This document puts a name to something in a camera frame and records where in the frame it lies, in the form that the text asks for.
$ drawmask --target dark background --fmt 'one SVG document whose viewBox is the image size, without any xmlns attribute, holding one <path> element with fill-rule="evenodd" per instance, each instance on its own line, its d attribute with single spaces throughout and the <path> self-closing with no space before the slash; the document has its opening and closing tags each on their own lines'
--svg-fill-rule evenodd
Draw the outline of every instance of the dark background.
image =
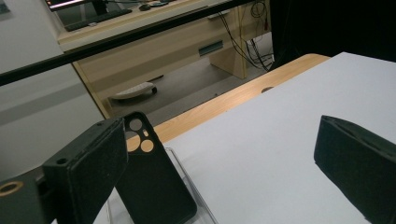
<svg viewBox="0 0 396 224">
<path fill-rule="evenodd" d="M 396 62 L 394 0 L 272 0 L 276 62 L 272 69 L 306 53 L 350 52 Z"/>
</svg>

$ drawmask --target phone case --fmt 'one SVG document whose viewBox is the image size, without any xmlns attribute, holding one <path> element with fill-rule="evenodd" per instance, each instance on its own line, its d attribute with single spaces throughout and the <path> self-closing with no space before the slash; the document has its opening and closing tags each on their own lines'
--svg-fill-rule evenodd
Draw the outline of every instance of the phone case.
<svg viewBox="0 0 396 224">
<path fill-rule="evenodd" d="M 143 113 L 134 112 L 124 120 L 125 132 L 140 138 L 116 185 L 132 220 L 135 224 L 185 223 L 194 217 L 197 205 L 163 144 Z"/>
</svg>

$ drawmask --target floor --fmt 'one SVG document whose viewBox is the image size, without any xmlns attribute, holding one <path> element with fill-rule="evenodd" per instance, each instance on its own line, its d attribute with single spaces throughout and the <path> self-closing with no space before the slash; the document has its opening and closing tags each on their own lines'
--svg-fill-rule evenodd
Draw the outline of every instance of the floor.
<svg viewBox="0 0 396 224">
<path fill-rule="evenodd" d="M 271 34 L 255 39 L 260 55 L 272 53 Z M 265 58 L 265 64 L 272 57 Z M 240 79 L 211 65 L 207 58 L 181 67 L 172 73 L 152 80 L 158 92 L 148 91 L 137 97 L 115 101 L 111 100 L 113 113 L 123 117 L 133 111 L 145 113 L 152 126 L 161 124 L 189 109 L 230 91 L 256 77 L 266 73 L 249 65 L 247 78 Z"/>
</svg>

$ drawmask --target circular hole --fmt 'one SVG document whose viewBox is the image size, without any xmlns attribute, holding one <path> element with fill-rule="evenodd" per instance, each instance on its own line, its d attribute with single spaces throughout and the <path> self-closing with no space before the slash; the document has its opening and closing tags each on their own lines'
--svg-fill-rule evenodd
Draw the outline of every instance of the circular hole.
<svg viewBox="0 0 396 224">
<path fill-rule="evenodd" d="M 140 146 L 140 136 L 134 132 L 130 132 L 131 137 L 126 141 L 128 151 L 135 151 Z"/>
<path fill-rule="evenodd" d="M 150 152 L 154 149 L 154 144 L 150 140 L 144 140 L 140 147 L 144 152 Z"/>
<path fill-rule="evenodd" d="M 146 130 L 143 130 L 143 134 L 144 134 L 146 137 L 149 137 L 149 133 L 148 133 L 148 131 L 146 131 Z"/>
<path fill-rule="evenodd" d="M 12 181 L 8 182 L 5 185 L 0 187 L 0 197 L 11 194 L 15 191 L 18 191 L 23 186 L 21 181 Z"/>
<path fill-rule="evenodd" d="M 139 131 L 142 128 L 142 121 L 140 119 L 133 119 L 131 120 L 131 122 L 129 123 L 129 127 L 133 130 L 133 131 Z"/>
<path fill-rule="evenodd" d="M 65 163 L 67 163 L 67 159 L 65 159 L 65 158 L 62 158 L 62 159 L 59 159 L 59 160 L 56 161 L 56 164 L 58 164 L 58 165 L 62 165 L 62 164 L 65 164 Z"/>
</svg>

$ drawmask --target white tabletop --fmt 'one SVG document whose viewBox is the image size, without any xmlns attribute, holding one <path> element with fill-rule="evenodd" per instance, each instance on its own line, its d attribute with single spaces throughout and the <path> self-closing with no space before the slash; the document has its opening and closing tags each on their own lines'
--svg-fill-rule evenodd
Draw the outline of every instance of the white tabletop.
<svg viewBox="0 0 396 224">
<path fill-rule="evenodd" d="M 219 223 L 368 223 L 315 165 L 321 115 L 396 142 L 396 63 L 348 53 L 164 144 Z"/>
</svg>

